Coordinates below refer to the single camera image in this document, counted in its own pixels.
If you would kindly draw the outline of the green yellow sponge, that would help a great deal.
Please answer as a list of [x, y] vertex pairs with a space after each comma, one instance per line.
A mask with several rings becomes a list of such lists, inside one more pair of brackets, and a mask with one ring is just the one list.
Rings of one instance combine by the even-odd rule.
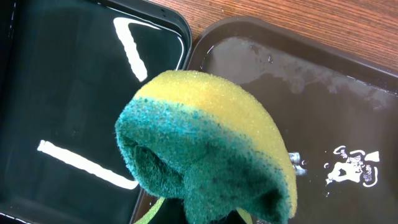
[[296, 175], [270, 114], [229, 80], [166, 71], [115, 124], [127, 168], [149, 194], [183, 201], [189, 223], [241, 209], [269, 223], [297, 211]]

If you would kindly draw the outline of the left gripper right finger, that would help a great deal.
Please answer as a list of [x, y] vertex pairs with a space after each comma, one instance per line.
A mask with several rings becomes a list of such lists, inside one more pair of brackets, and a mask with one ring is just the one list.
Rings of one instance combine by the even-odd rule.
[[226, 217], [217, 221], [217, 224], [246, 224], [237, 211], [233, 211]]

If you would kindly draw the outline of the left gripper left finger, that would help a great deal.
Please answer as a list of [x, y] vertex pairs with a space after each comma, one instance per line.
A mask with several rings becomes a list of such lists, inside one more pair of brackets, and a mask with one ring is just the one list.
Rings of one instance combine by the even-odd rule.
[[187, 224], [183, 200], [165, 199], [154, 216], [154, 224]]

